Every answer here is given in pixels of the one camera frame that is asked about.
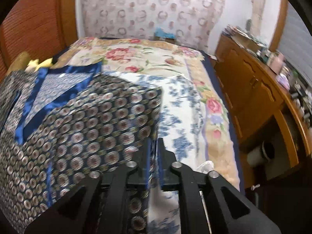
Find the white wall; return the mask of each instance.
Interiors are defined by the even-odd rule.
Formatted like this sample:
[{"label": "white wall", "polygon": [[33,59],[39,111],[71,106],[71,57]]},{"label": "white wall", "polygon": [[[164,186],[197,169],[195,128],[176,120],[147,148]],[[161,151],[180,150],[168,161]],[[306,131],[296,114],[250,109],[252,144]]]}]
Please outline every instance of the white wall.
[{"label": "white wall", "polygon": [[76,28],[77,28],[78,38],[83,38],[85,37],[85,28],[83,27],[81,0],[75,0],[75,13],[76,13]]},{"label": "white wall", "polygon": [[260,40],[264,43],[271,43],[275,27],[280,13],[280,0],[266,0],[262,15],[262,24],[260,30]]},{"label": "white wall", "polygon": [[252,14],[252,0],[225,0],[223,13],[208,40],[208,54],[214,54],[221,32],[227,25],[245,29],[246,21]]}]

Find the metal screw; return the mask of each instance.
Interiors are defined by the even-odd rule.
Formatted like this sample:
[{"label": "metal screw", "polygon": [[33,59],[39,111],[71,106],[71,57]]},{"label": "metal screw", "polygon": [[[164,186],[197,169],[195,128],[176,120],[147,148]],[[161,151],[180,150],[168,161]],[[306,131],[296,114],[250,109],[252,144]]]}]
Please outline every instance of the metal screw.
[{"label": "metal screw", "polygon": [[91,178],[98,178],[99,175],[100,175],[100,173],[99,172],[95,172],[95,171],[89,173],[89,176]]},{"label": "metal screw", "polygon": [[258,185],[255,185],[255,186],[251,186],[251,188],[250,188],[250,190],[255,190],[256,188],[258,188],[258,187],[260,187],[260,184],[258,184]]},{"label": "metal screw", "polygon": [[171,166],[172,166],[173,168],[180,168],[180,167],[182,166],[182,164],[181,164],[180,162],[173,162],[173,163],[171,164]]},{"label": "metal screw", "polygon": [[217,177],[219,177],[219,173],[217,173],[216,171],[210,171],[208,173],[208,175],[209,175],[210,178],[217,178]]},{"label": "metal screw", "polygon": [[137,163],[135,161],[128,161],[127,162],[127,166],[128,167],[131,167],[131,168],[134,168],[137,166]]}]

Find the wooden panel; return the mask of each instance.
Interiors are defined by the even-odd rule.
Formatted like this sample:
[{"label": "wooden panel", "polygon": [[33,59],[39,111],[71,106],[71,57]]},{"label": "wooden panel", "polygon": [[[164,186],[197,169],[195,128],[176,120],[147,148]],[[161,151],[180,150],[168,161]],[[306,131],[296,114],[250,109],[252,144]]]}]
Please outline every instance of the wooden panel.
[{"label": "wooden panel", "polygon": [[243,138],[243,133],[241,132],[241,126],[239,124],[239,121],[238,121],[236,115],[234,115],[233,124],[234,124],[234,127],[236,129],[236,134],[238,136],[238,140],[241,141],[241,139]]},{"label": "wooden panel", "polygon": [[10,63],[22,51],[44,60],[65,47],[60,30],[58,0],[19,0],[3,21],[1,50]]},{"label": "wooden panel", "polygon": [[256,132],[283,102],[279,93],[264,75],[253,85],[253,88],[252,95],[244,104],[244,108],[236,114],[242,140]]},{"label": "wooden panel", "polygon": [[244,175],[244,188],[249,188],[253,185],[256,185],[256,178],[253,168],[247,162],[247,153],[242,151],[239,152],[241,167],[243,169]]},{"label": "wooden panel", "polygon": [[276,82],[276,74],[267,65],[252,57],[251,54],[247,54],[247,52],[246,55],[248,55],[250,59],[252,59],[258,65],[258,68],[260,68],[261,71],[266,75],[266,78],[271,82],[271,84],[275,87],[276,91],[279,92],[280,96],[285,101],[287,108],[291,112],[291,115],[293,116],[300,132],[305,148],[305,153],[307,156],[309,156],[312,152],[312,138],[309,132],[309,128],[304,122],[302,122],[302,117],[299,114],[299,110],[296,104],[291,100],[289,92]]},{"label": "wooden panel", "polygon": [[218,63],[215,70],[222,81],[223,92],[231,103],[230,111],[235,113],[249,98],[253,83],[260,79],[260,71],[236,44],[223,49],[227,52],[223,55],[223,62]]},{"label": "wooden panel", "polygon": [[218,62],[223,62],[225,53],[227,49],[229,49],[231,46],[230,42],[228,41],[228,38],[221,35],[218,46],[216,48],[215,56],[217,57]]},{"label": "wooden panel", "polygon": [[278,44],[280,43],[280,38],[282,37],[286,16],[287,16],[287,8],[288,8],[288,1],[287,0],[280,0],[280,13],[278,16],[276,28],[274,31],[274,35],[269,46],[269,50],[271,52],[275,52]]},{"label": "wooden panel", "polygon": [[64,41],[66,46],[69,46],[78,39],[75,0],[60,0],[60,15]]},{"label": "wooden panel", "polygon": [[283,113],[280,110],[278,110],[274,113],[274,117],[277,121],[277,124],[280,128],[280,132],[283,136],[283,140],[284,140],[285,145],[286,145],[290,165],[291,165],[291,167],[294,167],[299,163],[299,161],[298,161],[296,147],[294,145],[294,140],[291,136],[291,131],[288,127],[288,124],[286,122],[286,119],[285,119]]}]

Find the wooden door frame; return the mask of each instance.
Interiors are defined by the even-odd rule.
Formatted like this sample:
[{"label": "wooden door frame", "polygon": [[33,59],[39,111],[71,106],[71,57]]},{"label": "wooden door frame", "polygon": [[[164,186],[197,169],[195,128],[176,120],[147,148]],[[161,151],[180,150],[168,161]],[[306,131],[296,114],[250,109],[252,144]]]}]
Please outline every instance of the wooden door frame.
[{"label": "wooden door frame", "polygon": [[269,46],[269,50],[271,52],[275,52],[277,50],[278,44],[280,43],[280,39],[283,35],[283,30],[287,17],[287,9],[288,9],[288,0],[280,0],[280,12],[278,15],[274,35],[271,44]]},{"label": "wooden door frame", "polygon": [[59,0],[60,26],[66,46],[70,46],[78,39],[75,13],[75,0]]}]

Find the wooden dresser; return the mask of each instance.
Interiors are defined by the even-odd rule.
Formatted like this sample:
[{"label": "wooden dresser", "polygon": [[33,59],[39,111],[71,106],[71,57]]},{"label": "wooden dresser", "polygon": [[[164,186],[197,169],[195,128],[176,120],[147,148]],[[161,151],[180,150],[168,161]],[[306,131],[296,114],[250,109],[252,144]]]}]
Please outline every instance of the wooden dresser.
[{"label": "wooden dresser", "polygon": [[240,150],[248,153],[280,130],[293,167],[310,155],[308,127],[302,122],[290,94],[276,81],[271,69],[221,35],[215,71],[228,103]]}]

